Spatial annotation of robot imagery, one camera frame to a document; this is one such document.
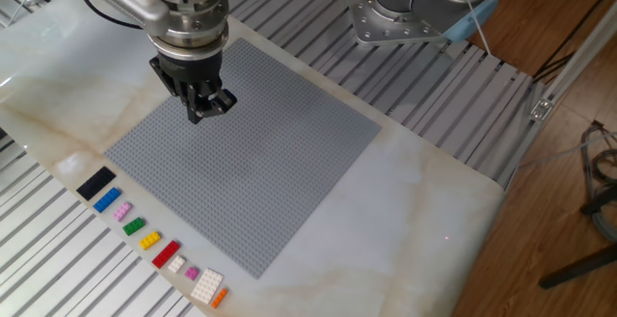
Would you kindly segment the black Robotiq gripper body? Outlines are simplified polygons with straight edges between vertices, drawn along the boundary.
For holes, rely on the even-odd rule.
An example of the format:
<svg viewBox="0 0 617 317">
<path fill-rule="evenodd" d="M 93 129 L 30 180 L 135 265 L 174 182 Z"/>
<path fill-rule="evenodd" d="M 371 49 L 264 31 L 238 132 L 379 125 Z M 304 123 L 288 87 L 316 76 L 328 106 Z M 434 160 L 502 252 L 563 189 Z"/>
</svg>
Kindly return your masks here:
<svg viewBox="0 0 617 317">
<path fill-rule="evenodd" d="M 220 77 L 222 52 L 197 61 L 183 61 L 161 53 L 156 56 L 156 59 L 161 79 L 170 90 L 176 90 L 182 84 L 208 84 L 212 89 L 222 87 Z"/>
</svg>

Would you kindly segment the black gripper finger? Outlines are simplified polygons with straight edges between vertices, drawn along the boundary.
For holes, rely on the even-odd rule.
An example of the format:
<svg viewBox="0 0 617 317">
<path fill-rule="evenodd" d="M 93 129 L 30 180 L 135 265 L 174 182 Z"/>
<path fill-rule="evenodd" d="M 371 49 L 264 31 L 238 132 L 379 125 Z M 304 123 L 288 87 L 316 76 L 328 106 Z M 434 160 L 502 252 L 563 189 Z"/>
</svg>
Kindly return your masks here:
<svg viewBox="0 0 617 317">
<path fill-rule="evenodd" d="M 225 114 L 237 102 L 235 95 L 223 89 L 221 83 L 199 83 L 194 90 L 194 124 Z"/>
<path fill-rule="evenodd" d="M 182 105 L 186 108 L 187 118 L 193 124 L 199 122 L 196 111 L 191 107 L 190 100 L 187 98 L 187 84 L 172 77 L 161 67 L 161 59 L 156 56 L 149 60 L 149 65 L 159 77 L 167 91 L 174 97 L 177 97 Z"/>
</svg>

